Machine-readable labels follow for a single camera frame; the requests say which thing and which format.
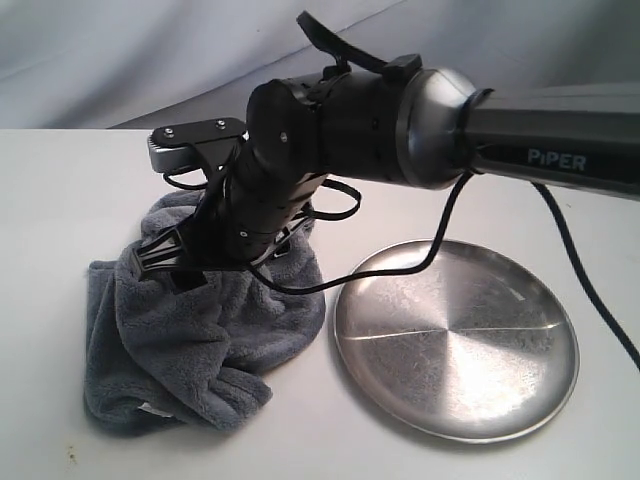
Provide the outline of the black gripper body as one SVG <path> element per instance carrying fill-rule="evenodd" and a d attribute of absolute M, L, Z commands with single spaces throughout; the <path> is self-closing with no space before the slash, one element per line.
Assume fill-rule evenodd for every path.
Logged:
<path fill-rule="evenodd" d="M 266 165 L 244 145 L 193 215 L 198 256 L 208 268 L 238 268 L 263 258 L 326 178 L 308 166 Z"/>

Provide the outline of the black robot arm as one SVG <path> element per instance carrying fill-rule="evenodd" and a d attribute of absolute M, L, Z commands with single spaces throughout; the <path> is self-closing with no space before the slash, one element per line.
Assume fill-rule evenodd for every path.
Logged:
<path fill-rule="evenodd" d="M 635 199 L 639 88 L 514 94 L 447 70 L 314 74 L 258 86 L 244 120 L 156 129 L 149 144 L 155 171 L 198 169 L 207 183 L 192 214 L 134 251 L 134 267 L 191 289 L 281 251 L 332 175 L 439 190 L 493 174 Z"/>

